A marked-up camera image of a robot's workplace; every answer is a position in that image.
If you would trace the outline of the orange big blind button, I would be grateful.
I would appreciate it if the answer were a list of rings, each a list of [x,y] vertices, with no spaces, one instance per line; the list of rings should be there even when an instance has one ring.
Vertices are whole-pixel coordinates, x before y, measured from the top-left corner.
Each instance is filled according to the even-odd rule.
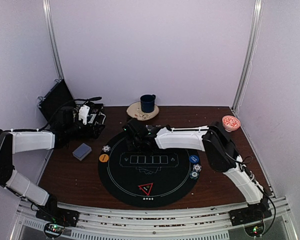
[[[99,161],[101,162],[101,163],[106,163],[106,162],[108,162],[109,161],[109,159],[110,159],[110,157],[109,157],[109,155],[108,154],[101,154],[100,156],[99,156]]]

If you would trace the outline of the red triangle all-in marker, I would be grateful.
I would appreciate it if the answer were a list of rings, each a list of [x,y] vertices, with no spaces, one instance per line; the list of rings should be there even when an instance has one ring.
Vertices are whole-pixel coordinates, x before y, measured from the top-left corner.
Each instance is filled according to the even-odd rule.
[[[138,185],[138,188],[145,193],[146,196],[149,196],[151,194],[152,188],[153,188],[153,182],[151,183],[146,183],[146,184],[141,184]]]

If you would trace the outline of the blue small blind button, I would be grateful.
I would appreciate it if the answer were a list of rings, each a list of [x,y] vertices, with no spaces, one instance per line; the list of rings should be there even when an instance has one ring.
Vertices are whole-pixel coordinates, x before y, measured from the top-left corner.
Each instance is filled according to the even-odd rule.
[[[197,155],[190,155],[188,159],[193,164],[198,164],[200,161],[200,158]]]

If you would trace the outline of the blue ten poker chip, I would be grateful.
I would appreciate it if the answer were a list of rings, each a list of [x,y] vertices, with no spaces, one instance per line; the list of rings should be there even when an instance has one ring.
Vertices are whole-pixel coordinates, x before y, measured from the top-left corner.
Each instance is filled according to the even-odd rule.
[[[199,173],[202,170],[202,166],[200,164],[194,164],[192,170]]]

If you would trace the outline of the green fifty poker chip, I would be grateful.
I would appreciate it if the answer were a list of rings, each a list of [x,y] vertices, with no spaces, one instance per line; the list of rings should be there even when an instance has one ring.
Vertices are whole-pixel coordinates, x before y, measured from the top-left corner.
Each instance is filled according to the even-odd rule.
[[[190,172],[190,174],[189,174],[189,177],[191,178],[191,179],[193,179],[193,180],[196,180],[196,179],[198,179],[199,178],[199,173],[197,172],[197,171],[191,171]]]

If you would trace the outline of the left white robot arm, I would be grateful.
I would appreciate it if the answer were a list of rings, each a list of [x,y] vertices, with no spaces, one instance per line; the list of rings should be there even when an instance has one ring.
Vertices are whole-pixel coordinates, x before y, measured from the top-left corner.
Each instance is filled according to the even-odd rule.
[[[37,184],[43,157],[80,138],[96,139],[104,128],[103,107],[64,106],[37,129],[0,129],[0,186],[36,205],[51,222],[62,218],[57,198]]]

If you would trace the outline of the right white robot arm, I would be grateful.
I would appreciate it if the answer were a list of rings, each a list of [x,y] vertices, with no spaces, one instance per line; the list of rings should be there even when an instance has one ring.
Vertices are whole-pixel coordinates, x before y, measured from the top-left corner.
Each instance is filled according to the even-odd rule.
[[[270,211],[268,194],[247,168],[235,143],[220,122],[192,128],[169,125],[147,127],[132,118],[122,129],[133,148],[141,151],[191,149],[205,152],[209,166],[226,175],[244,196],[249,220],[256,221]]]

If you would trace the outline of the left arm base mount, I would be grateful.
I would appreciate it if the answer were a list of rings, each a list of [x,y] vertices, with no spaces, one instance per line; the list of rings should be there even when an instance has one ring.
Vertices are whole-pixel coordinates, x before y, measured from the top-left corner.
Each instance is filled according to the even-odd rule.
[[[45,220],[47,223],[43,227],[43,233],[48,238],[58,238],[68,227],[76,227],[80,213],[75,210],[60,209],[59,217],[52,217],[43,211],[38,210],[36,218]]]

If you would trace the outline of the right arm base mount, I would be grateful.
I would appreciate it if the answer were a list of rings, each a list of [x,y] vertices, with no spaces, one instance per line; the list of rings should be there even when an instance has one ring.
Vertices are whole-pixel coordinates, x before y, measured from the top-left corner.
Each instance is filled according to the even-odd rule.
[[[241,226],[245,233],[254,239],[260,238],[266,232],[266,225],[264,220],[272,216],[271,210],[262,212],[261,210],[241,208],[231,210],[229,218],[232,226]]]

